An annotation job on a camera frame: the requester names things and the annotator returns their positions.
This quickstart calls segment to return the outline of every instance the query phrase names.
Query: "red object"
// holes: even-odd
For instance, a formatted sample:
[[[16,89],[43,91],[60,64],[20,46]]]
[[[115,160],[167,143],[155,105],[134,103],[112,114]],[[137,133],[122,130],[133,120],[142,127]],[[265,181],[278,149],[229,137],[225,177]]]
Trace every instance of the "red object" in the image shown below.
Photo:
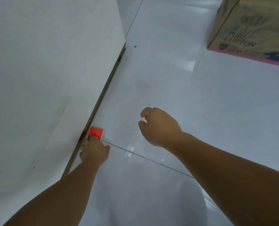
[[[93,135],[93,136],[97,137],[98,140],[101,141],[102,137],[103,137],[103,133],[104,133],[104,129],[90,127],[88,138],[90,135]]]

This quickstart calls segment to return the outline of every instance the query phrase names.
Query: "person's left arm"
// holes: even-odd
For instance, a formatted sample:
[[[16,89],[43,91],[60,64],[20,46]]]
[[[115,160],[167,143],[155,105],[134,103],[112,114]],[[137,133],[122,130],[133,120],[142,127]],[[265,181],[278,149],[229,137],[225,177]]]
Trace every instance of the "person's left arm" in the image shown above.
[[[85,212],[92,184],[100,166],[107,160],[110,146],[90,136],[81,145],[81,160],[65,178],[44,190],[4,226],[77,226]]]

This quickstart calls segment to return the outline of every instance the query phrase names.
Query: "bare skin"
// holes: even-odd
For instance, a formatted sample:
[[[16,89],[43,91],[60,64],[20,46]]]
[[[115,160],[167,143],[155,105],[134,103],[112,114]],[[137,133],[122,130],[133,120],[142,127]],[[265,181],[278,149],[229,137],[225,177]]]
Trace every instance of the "bare skin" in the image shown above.
[[[81,145],[81,160],[65,178],[40,193],[4,226],[77,226],[85,212],[92,184],[107,160],[110,146],[90,136]]]
[[[141,117],[145,139],[175,155],[235,226],[279,225],[278,171],[184,133],[158,108],[145,108]]]

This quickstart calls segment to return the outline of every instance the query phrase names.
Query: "hand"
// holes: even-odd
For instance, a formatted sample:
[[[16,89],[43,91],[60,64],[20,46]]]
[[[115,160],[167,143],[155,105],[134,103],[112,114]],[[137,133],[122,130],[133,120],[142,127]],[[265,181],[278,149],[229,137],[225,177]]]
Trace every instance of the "hand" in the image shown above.
[[[145,121],[139,121],[138,125],[142,135],[152,145],[164,147],[165,143],[182,132],[177,121],[159,108],[145,108],[141,114]]]
[[[95,136],[85,138],[81,144],[81,161],[91,161],[102,165],[109,155],[110,146],[104,146]]]

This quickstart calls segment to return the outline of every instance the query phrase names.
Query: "floor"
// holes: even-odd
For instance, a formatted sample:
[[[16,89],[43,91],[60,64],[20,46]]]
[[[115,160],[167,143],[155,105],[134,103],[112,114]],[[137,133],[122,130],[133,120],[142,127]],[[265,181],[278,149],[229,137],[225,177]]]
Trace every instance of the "floor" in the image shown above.
[[[221,1],[118,0],[126,52],[92,124],[111,152],[80,225],[232,225],[182,163],[142,137],[147,106],[279,171],[279,67],[206,50]]]

